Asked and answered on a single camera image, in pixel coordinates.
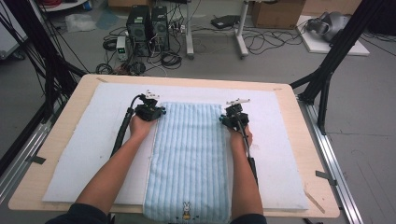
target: dark clothing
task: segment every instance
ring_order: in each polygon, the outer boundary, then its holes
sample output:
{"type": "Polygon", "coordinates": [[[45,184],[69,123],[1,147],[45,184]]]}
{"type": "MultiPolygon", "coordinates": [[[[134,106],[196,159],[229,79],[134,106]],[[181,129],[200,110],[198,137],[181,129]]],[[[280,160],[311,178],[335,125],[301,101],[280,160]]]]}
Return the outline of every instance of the dark clothing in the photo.
{"type": "MultiPolygon", "coordinates": [[[[249,214],[236,218],[231,224],[266,224],[263,215],[249,214]]],[[[101,210],[84,203],[74,203],[69,211],[46,224],[107,224],[107,216],[101,210]]]]}

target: striped towel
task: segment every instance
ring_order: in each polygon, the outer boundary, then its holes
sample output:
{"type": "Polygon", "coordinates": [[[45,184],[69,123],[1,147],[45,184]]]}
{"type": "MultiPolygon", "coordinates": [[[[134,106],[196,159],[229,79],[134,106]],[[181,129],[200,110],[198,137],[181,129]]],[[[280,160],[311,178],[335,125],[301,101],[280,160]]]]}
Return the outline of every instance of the striped towel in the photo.
{"type": "Polygon", "coordinates": [[[163,106],[143,214],[168,223],[226,223],[231,208],[221,106],[163,106]]]}

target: brown box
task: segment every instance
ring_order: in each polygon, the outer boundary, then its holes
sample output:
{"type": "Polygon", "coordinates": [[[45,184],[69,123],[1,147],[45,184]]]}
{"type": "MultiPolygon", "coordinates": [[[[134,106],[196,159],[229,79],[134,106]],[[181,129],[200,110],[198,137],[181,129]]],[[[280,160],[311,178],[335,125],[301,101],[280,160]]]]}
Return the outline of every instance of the brown box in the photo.
{"type": "Polygon", "coordinates": [[[108,6],[115,9],[131,10],[133,5],[147,5],[151,7],[150,0],[108,0],[108,6]]]}
{"type": "Polygon", "coordinates": [[[305,0],[278,0],[274,4],[255,3],[251,18],[258,28],[294,29],[305,0]]]}
{"type": "Polygon", "coordinates": [[[361,0],[306,0],[302,14],[305,16],[320,16],[325,11],[338,11],[352,15],[360,3],[361,0]]]}

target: blue and white striped fabric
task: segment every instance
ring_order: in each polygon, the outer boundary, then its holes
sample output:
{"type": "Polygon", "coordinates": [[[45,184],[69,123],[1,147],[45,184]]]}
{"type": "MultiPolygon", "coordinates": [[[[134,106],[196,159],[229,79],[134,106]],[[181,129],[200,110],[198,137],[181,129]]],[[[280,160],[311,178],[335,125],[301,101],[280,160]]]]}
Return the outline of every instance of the blue and white striped fabric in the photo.
{"type": "Polygon", "coordinates": [[[162,106],[143,214],[167,223],[226,223],[231,209],[221,106],[162,106]]]}

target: person's right hand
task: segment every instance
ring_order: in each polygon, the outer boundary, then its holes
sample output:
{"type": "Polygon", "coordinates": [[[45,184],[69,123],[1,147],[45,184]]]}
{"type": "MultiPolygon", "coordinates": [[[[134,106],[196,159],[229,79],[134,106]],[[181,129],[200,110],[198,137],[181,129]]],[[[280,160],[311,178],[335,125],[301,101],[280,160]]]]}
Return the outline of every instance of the person's right hand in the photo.
{"type": "Polygon", "coordinates": [[[138,140],[143,141],[149,134],[149,130],[157,120],[145,121],[138,116],[133,116],[129,123],[129,128],[131,130],[131,137],[135,137],[138,140]]]}
{"type": "MultiPolygon", "coordinates": [[[[233,129],[228,129],[230,132],[230,143],[231,147],[243,147],[245,148],[245,140],[242,137],[242,134],[240,132],[237,132],[236,130],[233,129]]],[[[247,134],[247,142],[248,146],[251,146],[251,143],[253,142],[253,133],[250,132],[250,129],[248,128],[248,125],[245,127],[245,133],[247,134]]]]}

